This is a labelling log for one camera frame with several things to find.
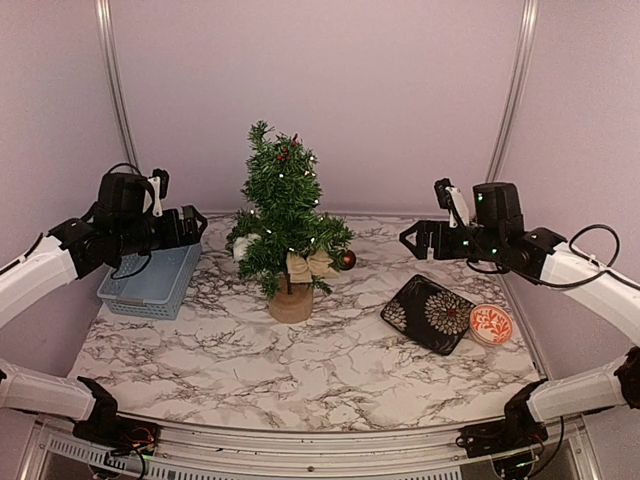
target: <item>wooden tree base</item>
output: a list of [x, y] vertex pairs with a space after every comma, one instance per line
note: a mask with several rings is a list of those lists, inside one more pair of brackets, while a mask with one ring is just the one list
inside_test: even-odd
[[293, 284], [287, 294], [287, 282], [280, 279], [280, 291], [269, 301], [269, 313], [280, 323], [300, 323], [313, 311], [313, 288], [305, 283]]

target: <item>brown ornament ball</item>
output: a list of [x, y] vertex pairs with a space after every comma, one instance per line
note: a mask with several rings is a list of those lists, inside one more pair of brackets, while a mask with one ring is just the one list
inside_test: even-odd
[[356, 254], [353, 253], [352, 250], [347, 250], [344, 252], [344, 265], [342, 266], [342, 270], [351, 270], [356, 266]]

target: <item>marble pattern surface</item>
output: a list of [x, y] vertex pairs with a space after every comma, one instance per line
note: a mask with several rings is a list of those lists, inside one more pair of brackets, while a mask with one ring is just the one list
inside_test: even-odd
[[469, 333], [452, 355], [387, 325], [382, 307], [416, 273], [474, 303], [508, 309], [491, 277], [463, 262], [413, 258], [411, 219], [348, 217], [356, 268], [317, 294], [307, 322], [273, 320], [224, 251], [232, 221], [212, 217], [175, 321], [100, 310], [71, 375], [97, 379], [123, 412], [196, 424], [298, 431], [389, 430], [499, 416], [538, 379], [517, 327], [502, 347]]

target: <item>christmas tree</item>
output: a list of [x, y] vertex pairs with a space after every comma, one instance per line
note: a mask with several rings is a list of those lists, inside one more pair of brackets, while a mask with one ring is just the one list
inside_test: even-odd
[[292, 280], [292, 265], [302, 263], [306, 268], [307, 262], [326, 259], [326, 269], [335, 273], [342, 267], [352, 232], [342, 219], [315, 212], [322, 190], [313, 170], [317, 164], [313, 151], [297, 134], [272, 139], [273, 130], [259, 121], [249, 131], [253, 154], [247, 160], [249, 178], [242, 193], [253, 208], [236, 214], [227, 249], [233, 252], [238, 242], [248, 243], [239, 261], [240, 277], [258, 280], [269, 299], [279, 291], [281, 276], [289, 294], [292, 281], [330, 293], [317, 268]]

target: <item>white wall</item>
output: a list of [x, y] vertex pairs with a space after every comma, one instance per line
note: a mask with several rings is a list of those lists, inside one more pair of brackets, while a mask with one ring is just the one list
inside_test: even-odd
[[[503, 180], [518, 185], [527, 228], [570, 237], [590, 223], [620, 234], [616, 267], [640, 279], [640, 3], [542, 1], [524, 99]], [[578, 243], [608, 259], [606, 235]], [[551, 373], [613, 360], [630, 343], [557, 292], [512, 279]], [[640, 412], [588, 419], [605, 480], [638, 478]]]
[[242, 204], [251, 123], [300, 133], [322, 208], [433, 213], [434, 178], [482, 181], [523, 2], [113, 0], [144, 168], [171, 201]]
[[[80, 216], [124, 160], [92, 0], [0, 2], [0, 265]], [[54, 292], [0, 331], [0, 357], [65, 375], [99, 303], [100, 273]], [[0, 478], [16, 475], [31, 419], [0, 413]]]

